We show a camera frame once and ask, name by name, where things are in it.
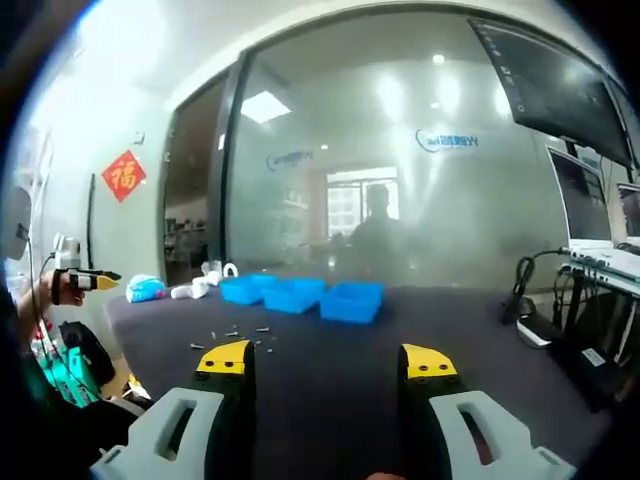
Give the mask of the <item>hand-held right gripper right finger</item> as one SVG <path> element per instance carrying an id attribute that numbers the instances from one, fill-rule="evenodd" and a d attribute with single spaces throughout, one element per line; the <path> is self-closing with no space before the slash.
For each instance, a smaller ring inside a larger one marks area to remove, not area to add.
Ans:
<path id="1" fill-rule="evenodd" d="M 570 479 L 576 468 L 543 446 L 488 394 L 468 389 L 449 357 L 404 343 L 397 414 L 408 479 Z"/>

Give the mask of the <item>person's left hand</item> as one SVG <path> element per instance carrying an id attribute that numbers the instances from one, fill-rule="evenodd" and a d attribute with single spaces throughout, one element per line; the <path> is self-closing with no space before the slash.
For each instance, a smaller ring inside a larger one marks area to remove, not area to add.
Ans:
<path id="1" fill-rule="evenodd" d="M 80 307 L 84 303 L 85 293 L 73 283 L 68 273 L 55 270 L 50 286 L 51 302 L 58 305 Z"/>

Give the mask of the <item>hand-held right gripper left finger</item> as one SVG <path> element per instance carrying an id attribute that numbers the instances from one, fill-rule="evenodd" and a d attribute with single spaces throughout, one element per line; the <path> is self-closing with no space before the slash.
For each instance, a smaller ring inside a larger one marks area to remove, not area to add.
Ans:
<path id="1" fill-rule="evenodd" d="M 105 453 L 93 479 L 249 479 L 256 426 L 254 344 L 205 353 L 189 388 L 175 387 Z"/>

